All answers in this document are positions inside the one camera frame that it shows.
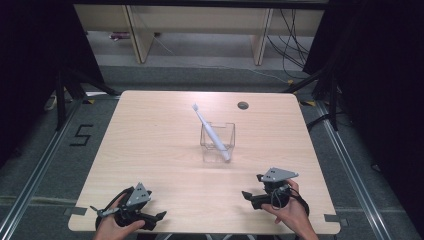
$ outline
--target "finger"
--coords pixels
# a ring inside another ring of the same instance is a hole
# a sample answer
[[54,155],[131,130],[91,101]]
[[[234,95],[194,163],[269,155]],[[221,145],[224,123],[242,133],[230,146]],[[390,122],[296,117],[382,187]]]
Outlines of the finger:
[[122,198],[127,195],[126,193],[122,194],[118,199],[116,199],[115,202],[110,206],[111,209],[114,209],[118,206],[119,202],[122,200]]
[[146,222],[144,220],[135,221],[135,222],[131,223],[130,225],[126,226],[123,229],[123,231],[128,235],[128,234],[142,228],[144,226],[144,224],[146,224]]
[[297,182],[295,182],[291,179],[287,179],[286,181],[294,190],[299,192],[299,184],[297,184]]
[[267,211],[271,214],[274,214],[275,216],[278,215],[278,210],[274,209],[274,207],[271,204],[265,204],[264,203],[264,204],[261,205],[261,207],[262,207],[263,210],[265,210],[265,211]]
[[274,221],[275,224],[279,224],[281,222],[281,219],[279,217],[277,217]]

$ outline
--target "small round object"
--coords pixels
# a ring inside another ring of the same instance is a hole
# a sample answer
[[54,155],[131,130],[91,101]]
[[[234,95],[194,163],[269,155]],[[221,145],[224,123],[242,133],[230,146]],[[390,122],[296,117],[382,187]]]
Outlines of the small round object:
[[249,108],[249,104],[247,102],[239,102],[237,104],[237,106],[241,109],[241,110],[246,110]]

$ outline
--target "human hand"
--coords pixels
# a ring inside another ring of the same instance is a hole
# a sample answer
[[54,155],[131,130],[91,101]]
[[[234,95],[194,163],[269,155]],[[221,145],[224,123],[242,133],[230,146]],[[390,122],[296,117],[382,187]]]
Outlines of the human hand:
[[[292,194],[296,196],[299,195],[299,185],[291,179],[287,179],[286,181],[297,191],[292,191]],[[309,221],[308,215],[305,212],[305,208],[295,198],[290,197],[289,202],[284,208],[275,209],[271,204],[262,204],[261,207],[263,210],[277,217],[275,219],[275,224],[283,222],[302,239],[318,239]]]
[[[125,196],[123,194],[119,197],[112,205],[111,208],[116,208],[119,204],[119,201]],[[135,221],[132,224],[120,227],[115,221],[115,214],[111,214],[102,219],[97,228],[96,234],[94,235],[93,240],[122,240],[130,233],[138,230],[143,227],[145,222],[143,220]]]

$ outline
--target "table top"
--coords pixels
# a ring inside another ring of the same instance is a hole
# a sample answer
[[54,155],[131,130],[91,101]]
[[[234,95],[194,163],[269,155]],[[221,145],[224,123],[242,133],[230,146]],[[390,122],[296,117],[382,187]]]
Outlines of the table top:
[[[239,102],[248,103],[246,110]],[[210,122],[235,123],[230,162],[204,162],[196,103]],[[274,217],[254,210],[241,191],[264,194],[256,175],[270,167],[299,173],[318,234],[336,234],[325,222],[335,210],[296,97],[281,93],[126,91],[99,147],[69,228],[95,231],[96,213],[123,189],[142,182],[152,200],[142,212],[167,211],[153,232],[284,234]]]

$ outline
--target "toothbrush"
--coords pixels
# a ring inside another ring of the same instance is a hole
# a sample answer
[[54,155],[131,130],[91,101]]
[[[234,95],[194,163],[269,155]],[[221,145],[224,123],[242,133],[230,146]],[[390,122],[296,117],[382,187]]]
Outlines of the toothbrush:
[[215,131],[209,125],[206,120],[203,118],[202,114],[198,112],[199,107],[197,104],[193,104],[193,109],[196,112],[197,116],[199,117],[200,121],[203,123],[203,126],[205,126],[206,132],[208,133],[209,137],[212,139],[212,142],[215,144],[216,148],[221,152],[221,155],[224,157],[226,161],[230,160],[230,154],[228,153],[227,148],[222,143],[221,139],[219,139],[218,135],[216,135]]

